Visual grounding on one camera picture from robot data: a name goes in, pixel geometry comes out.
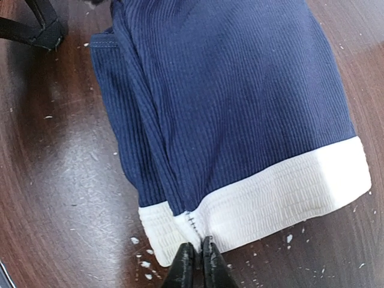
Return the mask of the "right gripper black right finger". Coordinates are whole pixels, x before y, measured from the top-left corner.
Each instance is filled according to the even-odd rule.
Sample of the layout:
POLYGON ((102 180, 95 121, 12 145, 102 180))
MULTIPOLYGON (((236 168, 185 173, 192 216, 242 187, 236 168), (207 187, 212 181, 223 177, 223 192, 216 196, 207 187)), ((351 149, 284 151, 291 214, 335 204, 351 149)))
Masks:
POLYGON ((238 288, 238 285, 231 276, 229 268, 211 236, 207 236, 203 240, 202 268, 204 287, 238 288))

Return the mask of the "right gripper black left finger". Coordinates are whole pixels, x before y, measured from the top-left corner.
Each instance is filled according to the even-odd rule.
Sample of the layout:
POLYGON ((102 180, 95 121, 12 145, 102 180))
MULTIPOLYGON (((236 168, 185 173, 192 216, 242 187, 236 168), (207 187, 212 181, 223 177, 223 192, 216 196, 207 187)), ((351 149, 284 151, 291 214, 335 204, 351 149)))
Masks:
POLYGON ((200 266, 200 255, 194 246, 187 242, 179 246, 176 256, 161 285, 162 288, 193 287, 194 271, 200 266))

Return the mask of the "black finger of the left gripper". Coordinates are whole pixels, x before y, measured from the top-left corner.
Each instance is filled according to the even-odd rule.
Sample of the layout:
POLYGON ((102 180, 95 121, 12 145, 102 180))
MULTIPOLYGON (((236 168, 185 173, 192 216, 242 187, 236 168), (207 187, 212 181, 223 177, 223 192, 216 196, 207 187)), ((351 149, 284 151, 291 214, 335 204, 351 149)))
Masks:
POLYGON ((47 50, 56 49, 65 36, 55 9, 48 0, 26 0, 40 27, 34 28, 1 17, 1 38, 47 50))

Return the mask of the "navy and cream underwear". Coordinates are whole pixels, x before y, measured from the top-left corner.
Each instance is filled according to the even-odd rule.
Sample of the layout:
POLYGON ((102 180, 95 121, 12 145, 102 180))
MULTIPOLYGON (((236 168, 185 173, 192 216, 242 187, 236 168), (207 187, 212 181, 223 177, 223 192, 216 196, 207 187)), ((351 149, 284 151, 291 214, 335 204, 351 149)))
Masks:
POLYGON ((221 252, 371 188, 327 38, 305 1, 112 1, 91 38, 156 260, 221 252))

